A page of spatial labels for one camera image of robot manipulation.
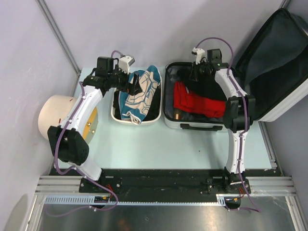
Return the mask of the black white space suitcase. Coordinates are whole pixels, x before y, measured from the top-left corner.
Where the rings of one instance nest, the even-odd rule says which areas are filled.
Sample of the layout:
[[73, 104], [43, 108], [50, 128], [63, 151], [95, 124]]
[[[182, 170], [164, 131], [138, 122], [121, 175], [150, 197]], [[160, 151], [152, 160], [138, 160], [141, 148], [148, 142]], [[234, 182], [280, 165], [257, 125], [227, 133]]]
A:
[[[166, 67], [164, 120], [169, 128], [222, 130], [222, 118], [182, 111], [173, 118], [174, 84], [177, 71], [192, 70], [189, 62]], [[286, 9], [274, 12], [250, 42], [232, 72], [240, 86], [256, 101], [255, 121], [272, 122], [308, 93], [308, 25]]]

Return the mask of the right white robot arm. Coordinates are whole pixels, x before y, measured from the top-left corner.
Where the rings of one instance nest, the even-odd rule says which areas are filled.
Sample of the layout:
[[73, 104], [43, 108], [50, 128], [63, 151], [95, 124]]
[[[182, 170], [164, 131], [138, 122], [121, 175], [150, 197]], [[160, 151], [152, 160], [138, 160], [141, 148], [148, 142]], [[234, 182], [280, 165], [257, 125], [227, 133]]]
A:
[[221, 185], [225, 192], [233, 193], [244, 181], [244, 145], [253, 124], [256, 101], [236, 81], [231, 66], [222, 63], [219, 49], [205, 51], [193, 48], [192, 54], [195, 56], [192, 65], [195, 78], [202, 72], [208, 74], [220, 86], [227, 99], [223, 125], [229, 135], [229, 154]]

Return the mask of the black garment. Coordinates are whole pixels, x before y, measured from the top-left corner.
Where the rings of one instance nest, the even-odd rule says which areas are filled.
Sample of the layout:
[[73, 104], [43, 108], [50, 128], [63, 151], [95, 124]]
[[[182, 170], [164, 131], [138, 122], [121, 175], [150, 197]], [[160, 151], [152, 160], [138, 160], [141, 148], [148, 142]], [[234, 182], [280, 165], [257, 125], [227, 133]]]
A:
[[177, 71], [177, 75], [189, 91], [212, 100], [227, 100], [222, 88], [211, 75], [195, 73], [190, 69], [180, 69]]

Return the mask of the teal cream patterned towel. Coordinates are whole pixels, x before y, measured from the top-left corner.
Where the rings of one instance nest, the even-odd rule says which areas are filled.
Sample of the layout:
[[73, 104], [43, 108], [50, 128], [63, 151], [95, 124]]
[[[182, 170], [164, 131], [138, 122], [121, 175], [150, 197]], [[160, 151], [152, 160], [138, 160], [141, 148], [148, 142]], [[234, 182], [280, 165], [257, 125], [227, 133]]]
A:
[[129, 108], [144, 108], [150, 105], [153, 95], [160, 83], [160, 72], [154, 65], [149, 66], [146, 70], [137, 70], [135, 73], [139, 74], [139, 84], [142, 92], [137, 95], [129, 95], [128, 93], [120, 93], [120, 111], [126, 114]]

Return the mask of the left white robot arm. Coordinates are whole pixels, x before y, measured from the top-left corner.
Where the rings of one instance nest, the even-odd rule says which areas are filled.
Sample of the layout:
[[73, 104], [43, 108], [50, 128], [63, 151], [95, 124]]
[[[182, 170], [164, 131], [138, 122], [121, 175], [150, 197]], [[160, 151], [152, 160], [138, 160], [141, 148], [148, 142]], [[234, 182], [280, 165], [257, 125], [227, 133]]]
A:
[[106, 188], [106, 180], [100, 177], [102, 169], [90, 157], [83, 133], [92, 112], [108, 90], [116, 88], [130, 95], [141, 92], [138, 74], [129, 81], [130, 66], [134, 62], [134, 57], [129, 55], [98, 57], [96, 67], [79, 83], [81, 93], [68, 115], [58, 126], [50, 126], [47, 131], [57, 172], [66, 174], [67, 171], [60, 170], [58, 162], [68, 163], [69, 169], [91, 179], [89, 186], [98, 193]]

